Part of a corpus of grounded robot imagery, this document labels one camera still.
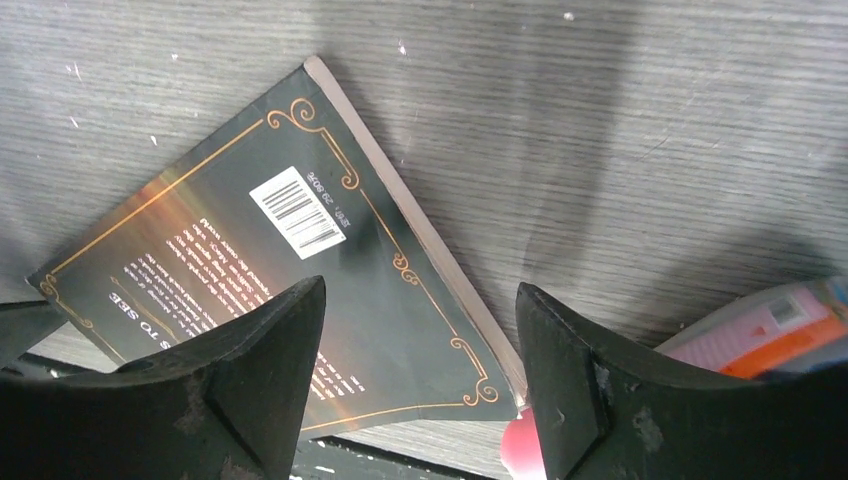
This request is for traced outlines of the dark brown hardcover book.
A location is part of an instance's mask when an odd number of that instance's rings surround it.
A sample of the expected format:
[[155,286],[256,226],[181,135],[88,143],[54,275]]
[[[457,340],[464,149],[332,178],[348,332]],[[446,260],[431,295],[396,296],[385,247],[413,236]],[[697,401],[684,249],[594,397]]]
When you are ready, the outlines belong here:
[[122,365],[312,276],[326,309],[303,436],[520,415],[516,350],[317,56],[28,281]]

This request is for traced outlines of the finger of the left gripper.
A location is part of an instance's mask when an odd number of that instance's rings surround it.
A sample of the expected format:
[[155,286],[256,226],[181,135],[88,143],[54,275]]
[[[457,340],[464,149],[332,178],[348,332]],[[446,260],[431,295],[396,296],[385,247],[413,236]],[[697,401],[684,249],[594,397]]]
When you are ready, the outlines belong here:
[[1,367],[41,342],[67,319],[47,301],[1,304]]

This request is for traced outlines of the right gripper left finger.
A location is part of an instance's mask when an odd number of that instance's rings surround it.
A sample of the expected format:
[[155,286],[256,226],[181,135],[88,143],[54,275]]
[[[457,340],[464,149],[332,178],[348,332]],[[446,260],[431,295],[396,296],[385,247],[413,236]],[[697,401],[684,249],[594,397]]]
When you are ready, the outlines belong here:
[[286,479],[326,306],[323,277],[109,372],[1,375],[5,479]]

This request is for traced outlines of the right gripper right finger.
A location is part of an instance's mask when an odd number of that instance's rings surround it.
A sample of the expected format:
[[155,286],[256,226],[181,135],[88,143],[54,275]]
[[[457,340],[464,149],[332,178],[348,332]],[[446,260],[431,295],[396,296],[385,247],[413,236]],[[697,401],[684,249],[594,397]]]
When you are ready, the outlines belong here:
[[550,479],[843,479],[847,367],[743,380],[672,359],[517,289]]

